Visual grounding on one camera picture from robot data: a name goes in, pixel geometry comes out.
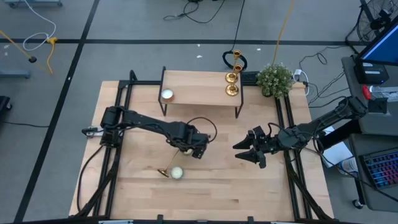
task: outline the blue screen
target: blue screen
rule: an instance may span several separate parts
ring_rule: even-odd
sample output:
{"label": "blue screen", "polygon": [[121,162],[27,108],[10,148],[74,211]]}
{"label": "blue screen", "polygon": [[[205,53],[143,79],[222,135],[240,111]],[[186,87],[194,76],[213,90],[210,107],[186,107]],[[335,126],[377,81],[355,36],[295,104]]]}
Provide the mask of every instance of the blue screen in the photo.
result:
{"label": "blue screen", "polygon": [[384,35],[384,37],[366,54],[364,60],[398,63],[398,24]]}

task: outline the red object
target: red object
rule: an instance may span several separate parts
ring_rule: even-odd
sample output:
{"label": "red object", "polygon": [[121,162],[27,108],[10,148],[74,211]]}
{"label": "red object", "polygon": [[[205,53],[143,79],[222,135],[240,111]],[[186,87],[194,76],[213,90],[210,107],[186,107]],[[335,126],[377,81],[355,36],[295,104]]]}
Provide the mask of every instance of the red object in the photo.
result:
{"label": "red object", "polygon": [[362,93],[363,93],[363,96],[365,96],[365,99],[367,99],[367,100],[372,99],[372,94],[371,94],[368,86],[366,86],[366,85],[362,86]]}

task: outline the wheel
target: wheel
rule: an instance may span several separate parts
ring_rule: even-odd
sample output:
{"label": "wheel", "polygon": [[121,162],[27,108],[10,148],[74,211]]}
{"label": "wheel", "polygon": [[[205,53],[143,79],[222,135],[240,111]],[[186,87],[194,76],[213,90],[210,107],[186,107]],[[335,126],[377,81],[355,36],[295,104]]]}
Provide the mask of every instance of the wheel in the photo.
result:
{"label": "wheel", "polygon": [[6,109],[7,109],[8,111],[11,110],[11,109],[12,109],[12,104],[8,103],[7,106],[6,106]]}
{"label": "wheel", "polygon": [[359,202],[358,199],[353,200],[353,205],[354,205],[354,207],[356,207],[357,209],[362,209],[362,208],[363,208],[363,204],[361,204],[361,203]]}
{"label": "wheel", "polygon": [[8,4],[11,8],[13,8],[13,9],[16,9],[17,7],[18,7],[18,5],[17,4],[15,4],[15,3],[10,3],[10,4]]}

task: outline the brass candlestick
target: brass candlestick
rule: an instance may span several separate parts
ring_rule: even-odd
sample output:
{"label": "brass candlestick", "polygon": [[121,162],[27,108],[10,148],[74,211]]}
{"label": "brass candlestick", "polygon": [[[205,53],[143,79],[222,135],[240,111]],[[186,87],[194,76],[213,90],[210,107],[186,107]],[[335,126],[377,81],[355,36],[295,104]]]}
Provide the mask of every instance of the brass candlestick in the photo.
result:
{"label": "brass candlestick", "polygon": [[239,74],[243,69],[242,65],[237,63],[238,58],[241,56],[241,54],[242,53],[240,50],[234,50],[234,67],[232,69],[232,72],[229,72],[225,75],[225,80],[229,83],[229,85],[225,88],[225,92],[229,96],[236,96],[239,93],[239,88],[235,85],[235,83],[238,81]]}
{"label": "brass candlestick", "polygon": [[178,154],[180,150],[177,150],[177,152],[174,154],[172,160],[169,162],[169,164],[167,165],[166,169],[157,169],[158,172],[160,172],[163,176],[165,177],[169,177],[169,175],[167,174],[167,169],[169,168],[169,166],[171,165],[171,163],[173,162],[175,156]]}

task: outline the computer monitor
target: computer monitor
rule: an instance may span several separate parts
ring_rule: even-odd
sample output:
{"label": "computer monitor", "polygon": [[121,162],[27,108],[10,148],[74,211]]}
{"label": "computer monitor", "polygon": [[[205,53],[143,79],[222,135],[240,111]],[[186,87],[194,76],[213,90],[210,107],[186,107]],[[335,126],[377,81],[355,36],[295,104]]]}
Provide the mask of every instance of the computer monitor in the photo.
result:
{"label": "computer monitor", "polygon": [[398,65],[398,17],[356,57],[359,83],[380,85],[387,81],[385,65]]}
{"label": "computer monitor", "polygon": [[363,61],[383,65],[398,65],[398,17],[360,54]]}

